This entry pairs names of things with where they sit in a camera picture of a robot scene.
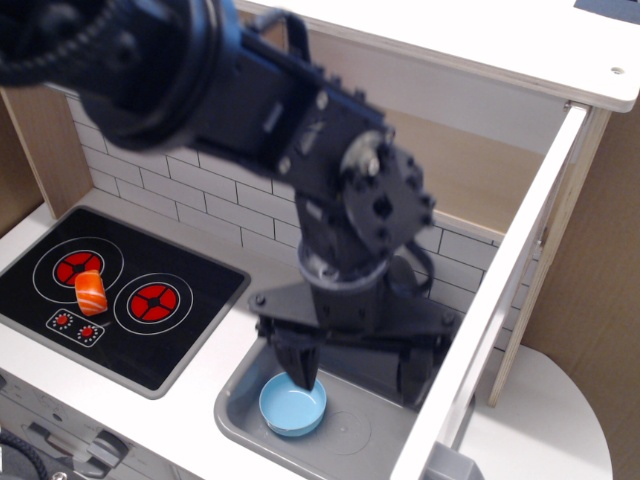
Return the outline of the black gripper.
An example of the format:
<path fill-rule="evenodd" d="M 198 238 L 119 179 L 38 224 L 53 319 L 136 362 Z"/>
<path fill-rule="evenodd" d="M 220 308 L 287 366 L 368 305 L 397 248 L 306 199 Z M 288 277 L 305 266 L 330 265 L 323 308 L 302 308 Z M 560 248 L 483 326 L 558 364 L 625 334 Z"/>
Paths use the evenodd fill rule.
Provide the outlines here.
<path fill-rule="evenodd" d="M 422 405 L 435 378 L 435 355 L 458 331 L 458 314 L 428 299 L 395 295 L 387 274 L 360 291 L 331 291 L 308 282 L 260 291 L 249 300 L 265 338 L 294 384 L 311 391 L 326 345 L 400 349 L 396 384 L 402 405 Z"/>

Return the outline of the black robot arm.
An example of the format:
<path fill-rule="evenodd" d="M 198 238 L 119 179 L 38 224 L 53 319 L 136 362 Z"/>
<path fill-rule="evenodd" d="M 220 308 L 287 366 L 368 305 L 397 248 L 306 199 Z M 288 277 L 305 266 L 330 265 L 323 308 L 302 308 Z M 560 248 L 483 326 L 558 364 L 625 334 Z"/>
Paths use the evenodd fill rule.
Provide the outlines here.
<path fill-rule="evenodd" d="M 122 149 L 187 147 L 289 185 L 303 280 L 250 300 L 259 336 L 302 388 L 333 346 L 341 373 L 407 406 L 424 400 L 460 320 L 398 250 L 433 271 L 416 237 L 434 201 L 384 115 L 314 64 L 297 15 L 243 23 L 229 1 L 5 1 L 1 83 L 76 92 Z"/>

